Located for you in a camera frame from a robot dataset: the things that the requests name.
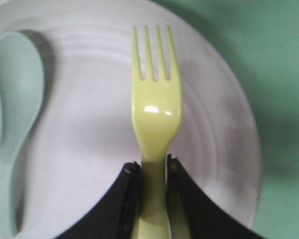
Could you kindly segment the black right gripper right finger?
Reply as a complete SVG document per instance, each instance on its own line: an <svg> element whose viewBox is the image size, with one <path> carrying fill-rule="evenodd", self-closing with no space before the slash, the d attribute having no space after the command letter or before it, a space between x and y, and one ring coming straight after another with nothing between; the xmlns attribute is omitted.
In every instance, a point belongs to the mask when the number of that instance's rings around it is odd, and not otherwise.
<svg viewBox="0 0 299 239"><path fill-rule="evenodd" d="M177 158L167 156L167 210L173 239L261 239L217 206Z"/></svg>

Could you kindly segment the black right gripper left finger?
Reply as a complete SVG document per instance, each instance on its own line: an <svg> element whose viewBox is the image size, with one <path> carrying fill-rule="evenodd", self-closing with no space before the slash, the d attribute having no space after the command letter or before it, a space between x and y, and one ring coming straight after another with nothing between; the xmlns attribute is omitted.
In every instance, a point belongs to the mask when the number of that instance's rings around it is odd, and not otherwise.
<svg viewBox="0 0 299 239"><path fill-rule="evenodd" d="M130 239L136 218L141 169L125 163L101 200L58 239Z"/></svg>

